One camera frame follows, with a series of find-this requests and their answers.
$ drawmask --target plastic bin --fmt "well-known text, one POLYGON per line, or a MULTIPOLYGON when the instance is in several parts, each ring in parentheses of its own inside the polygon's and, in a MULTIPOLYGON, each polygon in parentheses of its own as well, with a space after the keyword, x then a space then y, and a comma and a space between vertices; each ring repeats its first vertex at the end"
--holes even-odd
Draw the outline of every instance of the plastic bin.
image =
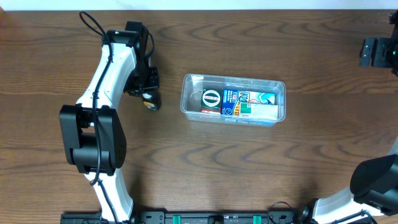
POLYGON ((285 95, 285 84, 280 81, 188 74, 184 77, 182 85, 180 107, 187 118, 193 121, 271 127, 283 121, 286 117, 285 95), (224 90, 225 88, 274 93, 275 105, 278 105, 277 119, 242 118, 239 116, 200 112, 203 89, 224 90))

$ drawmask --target tabletop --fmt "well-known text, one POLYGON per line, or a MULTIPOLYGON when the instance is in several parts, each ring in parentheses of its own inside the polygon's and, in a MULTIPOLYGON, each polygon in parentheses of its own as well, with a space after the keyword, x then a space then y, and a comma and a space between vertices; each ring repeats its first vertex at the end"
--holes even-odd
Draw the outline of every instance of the tabletop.
MULTIPOLYGON (((90 12, 105 30, 142 21, 155 40, 161 109, 123 95, 118 110, 134 202, 299 208, 348 187, 356 166, 386 155, 398 134, 398 78, 358 66, 365 37, 391 36, 390 12, 90 12), (189 121, 180 111, 188 73, 283 81, 286 119, 272 128, 189 121)), ((63 212, 100 209, 67 163, 58 117, 100 57, 100 38, 76 11, 0 12, 0 223, 59 223, 63 212)))

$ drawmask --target white wall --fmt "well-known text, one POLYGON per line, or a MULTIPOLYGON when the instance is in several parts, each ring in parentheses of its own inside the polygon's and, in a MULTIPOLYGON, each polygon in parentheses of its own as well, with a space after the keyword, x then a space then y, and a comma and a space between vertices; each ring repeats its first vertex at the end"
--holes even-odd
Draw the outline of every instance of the white wall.
POLYGON ((13 10, 398 9, 398 0, 0 0, 13 10))

